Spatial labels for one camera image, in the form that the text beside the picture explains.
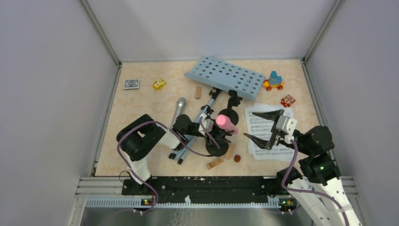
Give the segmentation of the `black round microphone stand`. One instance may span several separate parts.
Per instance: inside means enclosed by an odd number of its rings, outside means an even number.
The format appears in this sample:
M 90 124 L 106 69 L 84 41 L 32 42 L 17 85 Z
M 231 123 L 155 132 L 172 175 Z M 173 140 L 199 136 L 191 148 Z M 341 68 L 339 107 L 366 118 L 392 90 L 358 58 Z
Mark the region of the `black round microphone stand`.
M 230 98 L 228 99 L 227 108 L 221 110 L 218 115 L 227 116 L 233 125 L 237 125 L 239 122 L 239 115 L 235 110 L 233 110 L 233 107 L 238 107 L 243 98 L 239 97 L 237 91 L 235 90 L 229 90 L 228 95 Z

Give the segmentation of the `grey microphone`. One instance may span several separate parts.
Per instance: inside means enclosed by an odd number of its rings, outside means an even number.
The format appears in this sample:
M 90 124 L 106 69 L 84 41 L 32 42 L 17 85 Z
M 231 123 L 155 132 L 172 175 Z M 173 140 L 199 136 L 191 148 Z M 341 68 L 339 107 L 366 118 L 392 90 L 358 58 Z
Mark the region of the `grey microphone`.
M 176 110 L 172 119 L 172 123 L 171 123 L 171 127 L 173 127 L 173 125 L 176 122 L 176 119 L 179 115 L 181 115 L 186 107 L 187 104 L 187 100 L 184 97 L 180 97 L 177 102 L 176 102 Z

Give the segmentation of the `light blue music stand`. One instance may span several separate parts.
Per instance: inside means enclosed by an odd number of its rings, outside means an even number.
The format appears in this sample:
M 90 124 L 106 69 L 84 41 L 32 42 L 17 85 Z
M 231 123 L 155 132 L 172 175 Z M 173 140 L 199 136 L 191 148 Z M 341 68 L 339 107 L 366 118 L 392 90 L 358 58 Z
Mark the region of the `light blue music stand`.
M 209 116 L 213 112 L 211 106 L 222 91 L 235 90 L 239 97 L 255 100 L 265 80 L 263 74 L 211 56 L 204 56 L 184 76 L 212 87 L 209 93 L 211 99 L 207 105 L 201 108 L 195 122 L 199 122 L 202 113 Z

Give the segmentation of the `black stand of pink microphone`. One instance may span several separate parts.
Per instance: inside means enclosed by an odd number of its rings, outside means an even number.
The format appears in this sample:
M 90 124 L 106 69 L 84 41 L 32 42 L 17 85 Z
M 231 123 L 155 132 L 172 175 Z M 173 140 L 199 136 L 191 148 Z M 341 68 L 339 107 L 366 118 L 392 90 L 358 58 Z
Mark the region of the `black stand of pink microphone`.
M 231 137 L 233 134 L 227 132 L 226 139 L 222 141 L 216 141 L 211 137 L 205 135 L 204 139 L 206 142 L 206 150 L 211 156 L 220 157 L 225 155 L 231 141 L 227 137 Z

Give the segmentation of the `pink microphone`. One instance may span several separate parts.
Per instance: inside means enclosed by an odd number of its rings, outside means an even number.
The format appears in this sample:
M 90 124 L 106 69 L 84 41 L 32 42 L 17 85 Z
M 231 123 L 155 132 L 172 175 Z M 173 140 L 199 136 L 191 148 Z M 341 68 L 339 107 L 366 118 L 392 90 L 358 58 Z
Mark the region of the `pink microphone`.
M 220 114 L 216 117 L 215 122 L 220 129 L 223 129 L 233 135 L 238 134 L 238 128 L 232 123 L 228 116 Z

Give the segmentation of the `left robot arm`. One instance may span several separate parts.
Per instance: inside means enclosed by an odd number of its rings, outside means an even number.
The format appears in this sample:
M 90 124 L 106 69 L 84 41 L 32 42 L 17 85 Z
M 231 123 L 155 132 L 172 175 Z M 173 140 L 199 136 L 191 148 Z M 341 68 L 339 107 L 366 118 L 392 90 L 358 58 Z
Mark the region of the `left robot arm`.
M 201 114 L 192 121 L 186 114 L 177 116 L 172 127 L 155 121 L 144 114 L 122 129 L 116 136 L 117 150 L 133 178 L 133 189 L 139 194 L 150 191 L 151 173 L 147 163 L 147 155 L 156 145 L 163 145 L 175 152 L 184 149 L 192 151 L 190 144 L 194 138 L 205 140 L 207 157 L 224 155 L 231 141 L 227 139 L 232 133 L 220 128 L 215 119 L 208 114 Z

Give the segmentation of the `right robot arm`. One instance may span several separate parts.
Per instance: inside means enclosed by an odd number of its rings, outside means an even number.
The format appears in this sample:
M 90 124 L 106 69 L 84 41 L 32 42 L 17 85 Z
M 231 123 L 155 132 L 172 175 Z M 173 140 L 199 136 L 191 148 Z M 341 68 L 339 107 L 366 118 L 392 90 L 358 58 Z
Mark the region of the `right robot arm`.
M 335 147 L 329 128 L 316 126 L 301 133 L 297 120 L 282 109 L 253 115 L 273 122 L 269 140 L 246 134 L 259 148 L 284 145 L 294 150 L 290 165 L 277 173 L 277 190 L 292 195 L 317 226 L 360 226 L 340 170 L 328 153 Z

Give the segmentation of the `wooden block near stand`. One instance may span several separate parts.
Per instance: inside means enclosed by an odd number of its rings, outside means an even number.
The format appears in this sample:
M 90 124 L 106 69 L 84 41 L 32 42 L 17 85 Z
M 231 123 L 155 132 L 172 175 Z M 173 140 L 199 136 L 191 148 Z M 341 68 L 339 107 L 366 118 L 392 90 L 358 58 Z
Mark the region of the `wooden block near stand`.
M 235 150 L 235 145 L 234 145 L 234 144 L 231 144 L 231 145 L 228 147 L 227 152 L 226 152 L 225 155 L 224 155 L 224 158 L 225 158 L 226 160 L 230 160 L 231 157 L 233 156 L 234 150 Z

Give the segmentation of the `wooden arch block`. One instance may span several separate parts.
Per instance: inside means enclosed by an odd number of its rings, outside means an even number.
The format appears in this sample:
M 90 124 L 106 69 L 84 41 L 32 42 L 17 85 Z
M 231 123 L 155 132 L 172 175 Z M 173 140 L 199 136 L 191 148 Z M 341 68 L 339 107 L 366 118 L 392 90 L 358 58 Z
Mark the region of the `wooden arch block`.
M 206 164 L 206 167 L 211 170 L 212 168 L 220 165 L 221 163 L 223 163 L 223 158 L 222 157 L 217 157 L 214 160 L 212 160 L 211 162 Z

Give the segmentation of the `brown wooden cylinder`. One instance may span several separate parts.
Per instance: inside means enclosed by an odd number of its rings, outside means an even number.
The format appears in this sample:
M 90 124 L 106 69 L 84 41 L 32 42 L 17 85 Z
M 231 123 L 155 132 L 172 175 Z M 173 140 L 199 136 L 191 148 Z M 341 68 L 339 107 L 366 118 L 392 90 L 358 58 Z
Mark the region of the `brown wooden cylinder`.
M 237 154 L 234 156 L 233 160 L 235 163 L 239 163 L 241 161 L 241 156 Z

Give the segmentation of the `red owl toy block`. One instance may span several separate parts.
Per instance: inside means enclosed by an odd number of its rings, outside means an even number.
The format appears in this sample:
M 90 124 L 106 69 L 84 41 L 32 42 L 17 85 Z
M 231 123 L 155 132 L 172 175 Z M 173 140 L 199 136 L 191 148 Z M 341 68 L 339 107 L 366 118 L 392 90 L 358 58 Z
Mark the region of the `red owl toy block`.
M 291 95 L 287 95 L 283 97 L 280 101 L 280 104 L 284 107 L 290 107 L 296 101 Z

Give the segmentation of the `small wooden block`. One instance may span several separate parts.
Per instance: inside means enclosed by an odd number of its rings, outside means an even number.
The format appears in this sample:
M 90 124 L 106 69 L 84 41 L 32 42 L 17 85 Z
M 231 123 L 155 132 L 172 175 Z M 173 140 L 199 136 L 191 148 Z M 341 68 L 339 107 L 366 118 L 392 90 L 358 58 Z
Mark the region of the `small wooden block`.
M 201 92 L 202 92 L 202 87 L 197 86 L 195 88 L 195 93 L 194 93 L 195 99 L 201 99 Z

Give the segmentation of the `yellow owl toy block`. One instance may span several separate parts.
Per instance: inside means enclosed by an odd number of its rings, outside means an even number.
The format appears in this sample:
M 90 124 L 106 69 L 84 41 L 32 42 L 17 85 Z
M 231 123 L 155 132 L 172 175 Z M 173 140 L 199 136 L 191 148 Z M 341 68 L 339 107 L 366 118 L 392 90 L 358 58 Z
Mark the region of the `yellow owl toy block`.
M 161 90 L 164 86 L 166 85 L 166 82 L 163 80 L 163 79 L 161 79 L 161 78 L 159 78 L 158 80 L 156 80 L 154 83 L 153 83 L 153 88 L 155 89 L 155 90 Z

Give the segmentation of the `small grey picture card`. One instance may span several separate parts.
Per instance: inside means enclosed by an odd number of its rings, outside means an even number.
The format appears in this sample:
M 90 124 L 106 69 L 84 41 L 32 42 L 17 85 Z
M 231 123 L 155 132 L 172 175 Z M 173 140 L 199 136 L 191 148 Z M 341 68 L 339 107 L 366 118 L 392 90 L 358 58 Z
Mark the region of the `small grey picture card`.
M 123 89 L 124 90 L 140 89 L 140 79 L 125 80 Z

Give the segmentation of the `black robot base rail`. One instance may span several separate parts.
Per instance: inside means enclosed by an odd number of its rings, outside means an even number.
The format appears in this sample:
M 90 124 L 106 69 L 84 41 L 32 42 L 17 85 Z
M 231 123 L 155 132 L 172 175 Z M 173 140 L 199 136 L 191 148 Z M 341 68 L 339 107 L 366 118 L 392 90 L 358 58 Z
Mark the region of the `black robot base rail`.
M 159 203 L 181 203 L 189 197 L 195 204 L 267 203 L 288 196 L 275 177 L 151 177 L 146 185 L 125 179 L 122 195 L 147 195 Z

